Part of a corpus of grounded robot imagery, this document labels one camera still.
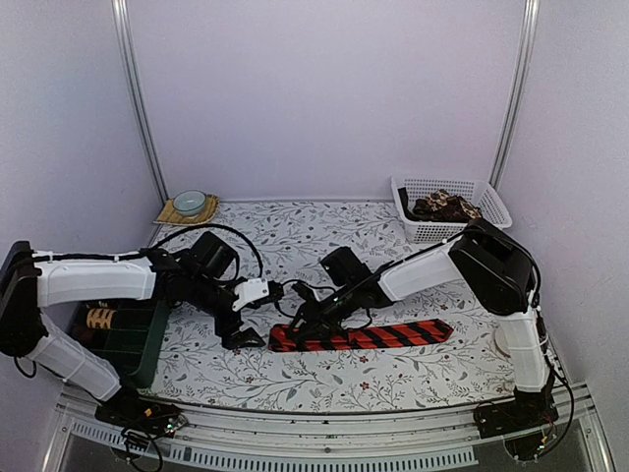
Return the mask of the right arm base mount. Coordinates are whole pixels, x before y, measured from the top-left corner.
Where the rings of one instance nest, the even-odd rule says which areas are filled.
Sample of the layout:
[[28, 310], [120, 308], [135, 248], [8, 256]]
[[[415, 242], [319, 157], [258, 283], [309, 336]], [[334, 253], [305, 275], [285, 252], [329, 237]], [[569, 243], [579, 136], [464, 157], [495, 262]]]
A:
[[[559, 432], [559, 413], [552, 396], [556, 380], [567, 389], [570, 410], [567, 425]], [[575, 413], [574, 393], [562, 377], [549, 374], [546, 385], [538, 393], [514, 389], [514, 398], [507, 402], [481, 402], [473, 411], [473, 419], [482, 439], [518, 433], [503, 442], [507, 453], [517, 462], [536, 462], [554, 451], [567, 436]]]

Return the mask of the red black striped tie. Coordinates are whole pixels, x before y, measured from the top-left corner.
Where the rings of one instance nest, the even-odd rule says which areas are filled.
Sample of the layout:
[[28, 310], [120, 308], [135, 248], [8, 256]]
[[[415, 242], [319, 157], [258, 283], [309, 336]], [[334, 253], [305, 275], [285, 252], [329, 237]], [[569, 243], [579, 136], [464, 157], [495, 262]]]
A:
[[452, 326], [442, 320], [433, 319], [406, 324], [350, 328], [346, 335], [333, 334], [328, 339], [307, 340], [303, 346], [299, 346], [289, 337], [289, 326], [277, 324], [270, 331], [268, 349], [288, 353], [415, 347], [443, 343], [452, 333]]

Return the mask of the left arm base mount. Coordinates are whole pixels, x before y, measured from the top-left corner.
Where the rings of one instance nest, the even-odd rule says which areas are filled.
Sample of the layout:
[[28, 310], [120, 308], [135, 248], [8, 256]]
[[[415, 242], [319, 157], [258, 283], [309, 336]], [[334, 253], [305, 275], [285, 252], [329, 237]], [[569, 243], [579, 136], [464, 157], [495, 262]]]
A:
[[156, 441], [173, 438], [189, 423], [176, 405], [143, 399], [127, 386], [122, 386], [111, 398], [99, 400], [94, 417], [121, 428], [122, 444], [132, 457], [137, 457], [136, 451], [146, 452], [150, 448], [161, 457]]

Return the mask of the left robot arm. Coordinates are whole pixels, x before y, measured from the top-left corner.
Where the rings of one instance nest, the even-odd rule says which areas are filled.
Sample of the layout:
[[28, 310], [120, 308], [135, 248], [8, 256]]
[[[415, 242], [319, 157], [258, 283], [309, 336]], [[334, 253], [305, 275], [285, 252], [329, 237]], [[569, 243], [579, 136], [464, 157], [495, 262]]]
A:
[[271, 293], [263, 275], [224, 277], [237, 253], [210, 231], [188, 249], [161, 245], [122, 254], [36, 251], [13, 244], [1, 266], [1, 352], [26, 358], [75, 384], [126, 427], [145, 419], [145, 405], [111, 362], [72, 338], [47, 310], [100, 301], [186, 303], [209, 314], [227, 349], [259, 347], [261, 336], [243, 326], [241, 312]]

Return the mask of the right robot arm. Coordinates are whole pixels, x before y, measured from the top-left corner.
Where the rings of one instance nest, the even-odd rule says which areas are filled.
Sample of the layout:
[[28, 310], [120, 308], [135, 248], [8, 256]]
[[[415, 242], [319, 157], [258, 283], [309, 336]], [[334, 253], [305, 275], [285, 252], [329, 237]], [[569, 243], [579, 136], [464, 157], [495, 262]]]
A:
[[541, 395], [552, 384], [539, 318], [541, 276], [530, 253], [488, 221], [477, 218], [454, 236], [398, 261], [370, 270], [347, 247], [322, 265], [338, 289], [318, 301], [304, 300], [289, 335], [299, 348], [342, 333], [357, 310], [384, 308], [443, 283], [462, 279], [495, 316], [514, 367], [515, 389], [524, 393], [508, 408], [508, 420], [528, 429], [545, 413]]

